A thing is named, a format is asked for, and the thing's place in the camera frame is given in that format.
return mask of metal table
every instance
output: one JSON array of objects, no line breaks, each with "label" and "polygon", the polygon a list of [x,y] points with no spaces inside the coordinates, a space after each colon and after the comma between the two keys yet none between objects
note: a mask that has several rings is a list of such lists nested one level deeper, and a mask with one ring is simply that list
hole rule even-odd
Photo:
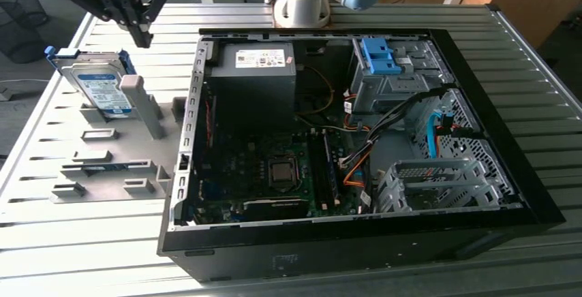
[{"label": "metal table", "polygon": [[[0,172],[0,295],[580,296],[582,108],[563,82],[503,14],[485,7],[388,5],[361,14],[334,7],[333,13],[338,27],[450,30],[568,222],[465,262],[204,287],[155,254],[163,200],[49,201],[63,162],[50,156],[62,155],[71,144],[83,146],[71,132],[87,127],[71,108],[79,96],[57,74]],[[200,28],[270,23],[262,5],[169,5],[153,26],[151,49],[135,48],[129,34],[91,16],[71,46],[125,47],[147,90],[163,103],[188,93]]]}]

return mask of floor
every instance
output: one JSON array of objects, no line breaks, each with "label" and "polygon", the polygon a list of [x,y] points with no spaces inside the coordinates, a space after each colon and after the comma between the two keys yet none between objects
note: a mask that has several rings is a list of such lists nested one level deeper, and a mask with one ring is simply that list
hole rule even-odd
[{"label": "floor", "polygon": [[[69,45],[86,12],[69,0],[41,0],[50,22],[39,27],[42,37],[55,47]],[[261,3],[264,0],[216,0],[217,3]],[[200,3],[201,0],[169,0],[169,3]],[[582,96],[582,31],[559,27],[540,49],[541,56],[551,61],[559,76],[576,95]],[[34,111],[45,83],[39,81],[6,82],[6,80],[47,80],[54,69],[46,60],[17,65],[0,54],[0,85],[14,93],[11,101],[0,102],[0,167],[6,155],[19,138],[19,134]]]}]

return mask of orange wire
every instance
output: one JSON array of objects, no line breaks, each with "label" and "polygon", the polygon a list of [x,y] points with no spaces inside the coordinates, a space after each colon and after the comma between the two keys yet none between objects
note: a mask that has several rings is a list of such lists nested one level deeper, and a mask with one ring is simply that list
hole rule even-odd
[{"label": "orange wire", "polygon": [[346,186],[357,186],[357,187],[365,187],[365,184],[364,183],[361,183],[361,182],[358,182],[358,181],[348,181],[346,183],[345,183],[345,185]]},{"label": "orange wire", "polygon": [[361,164],[365,162],[365,159],[370,156],[370,151],[368,151],[366,154],[364,154],[361,160],[358,161],[358,163],[356,164],[354,168],[352,169],[350,173],[346,175],[345,178],[345,185],[348,182],[350,182],[350,177],[353,176],[356,170],[360,168]]},{"label": "orange wire", "polygon": [[[350,113],[346,113],[346,117],[345,117],[345,128],[346,128],[346,129],[352,129],[352,130],[358,129],[358,127],[352,127],[352,126],[348,124],[348,119],[349,119],[349,118],[350,118]],[[365,125],[362,128],[364,128],[365,131],[370,131],[370,127],[369,127],[368,125]]]}]

